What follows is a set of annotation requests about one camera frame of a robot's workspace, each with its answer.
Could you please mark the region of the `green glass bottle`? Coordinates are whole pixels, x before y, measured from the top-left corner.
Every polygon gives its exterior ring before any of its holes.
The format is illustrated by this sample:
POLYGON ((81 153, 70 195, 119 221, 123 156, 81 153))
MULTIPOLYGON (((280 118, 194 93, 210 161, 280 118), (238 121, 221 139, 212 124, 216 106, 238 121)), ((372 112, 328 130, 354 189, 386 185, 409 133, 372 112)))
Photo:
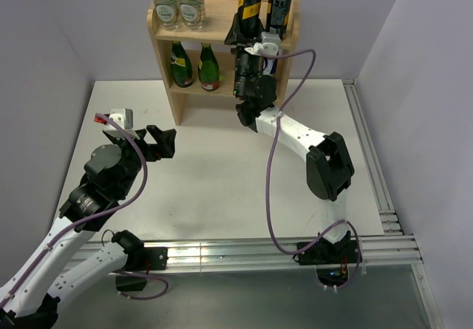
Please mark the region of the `green glass bottle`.
POLYGON ((211 92, 219 88, 220 68, 210 44, 202 44, 198 75, 204 90, 211 92))
POLYGON ((178 87, 186 88, 192 85, 194 75, 191 61, 180 41, 171 43, 170 68, 172 78, 178 87))

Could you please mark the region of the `black can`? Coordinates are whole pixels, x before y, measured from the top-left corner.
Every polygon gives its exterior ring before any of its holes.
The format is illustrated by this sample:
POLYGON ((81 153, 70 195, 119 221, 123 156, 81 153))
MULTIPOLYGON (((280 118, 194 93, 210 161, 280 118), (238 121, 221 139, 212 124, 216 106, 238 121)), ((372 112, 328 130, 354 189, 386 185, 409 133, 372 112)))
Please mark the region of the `black can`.
POLYGON ((259 31, 259 12, 262 0, 239 0, 237 18, 240 32, 246 38, 253 38, 259 31))
POLYGON ((268 0, 265 30, 285 37, 292 0, 268 0))

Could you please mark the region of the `green glass bottle front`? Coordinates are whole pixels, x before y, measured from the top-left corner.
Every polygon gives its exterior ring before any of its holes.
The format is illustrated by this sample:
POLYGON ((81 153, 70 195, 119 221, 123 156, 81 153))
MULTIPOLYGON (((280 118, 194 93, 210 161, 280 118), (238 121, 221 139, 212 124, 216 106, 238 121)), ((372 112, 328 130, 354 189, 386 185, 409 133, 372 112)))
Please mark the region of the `green glass bottle front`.
POLYGON ((194 75, 191 61, 180 41, 171 43, 170 68, 172 78, 178 87, 186 88, 192 85, 194 75))

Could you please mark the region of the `silver blue energy can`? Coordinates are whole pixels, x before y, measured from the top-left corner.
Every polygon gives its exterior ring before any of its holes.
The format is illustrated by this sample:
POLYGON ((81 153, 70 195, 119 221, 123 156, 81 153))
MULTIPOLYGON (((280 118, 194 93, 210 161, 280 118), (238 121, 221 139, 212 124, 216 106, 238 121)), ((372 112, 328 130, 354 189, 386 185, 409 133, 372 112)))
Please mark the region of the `silver blue energy can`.
POLYGON ((277 71, 277 59, 264 58, 264 67, 262 73, 274 77, 277 71))

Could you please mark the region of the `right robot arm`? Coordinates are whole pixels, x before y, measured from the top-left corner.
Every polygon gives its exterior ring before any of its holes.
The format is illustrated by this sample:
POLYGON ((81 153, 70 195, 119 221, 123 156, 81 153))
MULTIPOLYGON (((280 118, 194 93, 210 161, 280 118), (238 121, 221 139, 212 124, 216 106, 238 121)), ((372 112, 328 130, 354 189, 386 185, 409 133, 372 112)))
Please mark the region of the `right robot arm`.
POLYGON ((262 71, 262 60, 278 61, 280 38, 265 32, 261 21, 246 24, 234 16, 225 44, 235 56, 234 96, 239 99, 236 112, 240 123, 256 133, 273 139, 266 167, 265 188, 270 188, 274 153, 278 144, 295 152, 305 164, 309 190, 324 202, 321 212, 324 230, 306 245, 295 250, 283 248, 274 230, 270 238, 283 254, 304 265, 339 263, 347 268, 349 260, 362 260, 361 244, 354 225, 347 220, 347 190, 355 174, 344 138, 313 130, 290 118, 276 106, 276 79, 262 71))

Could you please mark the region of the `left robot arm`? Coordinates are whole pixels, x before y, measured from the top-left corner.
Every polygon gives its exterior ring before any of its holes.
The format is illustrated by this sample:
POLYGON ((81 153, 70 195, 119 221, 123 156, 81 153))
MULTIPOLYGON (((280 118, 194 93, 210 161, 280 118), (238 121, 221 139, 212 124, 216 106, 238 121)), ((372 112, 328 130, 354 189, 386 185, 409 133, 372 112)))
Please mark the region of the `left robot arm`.
POLYGON ((73 255, 97 234, 123 205, 143 166, 175 153, 176 130, 155 125, 105 131, 109 143, 97 147, 84 166, 77 188, 60 208, 51 229, 31 258, 1 287, 2 328, 51 328, 59 311, 80 292, 110 272, 143 271, 149 264, 143 242, 132 232, 116 232, 102 249, 65 271, 73 255))

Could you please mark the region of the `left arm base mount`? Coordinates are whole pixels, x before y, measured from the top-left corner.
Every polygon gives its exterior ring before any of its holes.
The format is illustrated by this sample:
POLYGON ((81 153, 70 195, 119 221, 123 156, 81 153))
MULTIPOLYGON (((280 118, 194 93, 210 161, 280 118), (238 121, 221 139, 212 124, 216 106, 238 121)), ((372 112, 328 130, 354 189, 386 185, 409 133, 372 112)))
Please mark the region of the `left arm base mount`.
POLYGON ((153 271, 164 271, 167 261, 167 247, 145 247, 130 254, 126 264, 113 272, 118 295, 134 301, 148 301, 164 296, 169 290, 169 282, 153 271), (150 281, 161 282, 163 289, 154 295, 135 294, 143 291, 150 281))

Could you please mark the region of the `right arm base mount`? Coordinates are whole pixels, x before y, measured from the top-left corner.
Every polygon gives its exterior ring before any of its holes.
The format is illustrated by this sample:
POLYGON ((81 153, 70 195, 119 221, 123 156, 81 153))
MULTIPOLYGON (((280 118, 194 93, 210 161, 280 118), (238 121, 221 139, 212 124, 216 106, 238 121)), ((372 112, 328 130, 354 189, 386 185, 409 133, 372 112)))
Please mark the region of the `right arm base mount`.
POLYGON ((308 250, 293 255, 292 259, 300 266, 316 266, 321 285, 335 290, 349 282, 363 257, 355 240, 332 244, 322 239, 308 250))

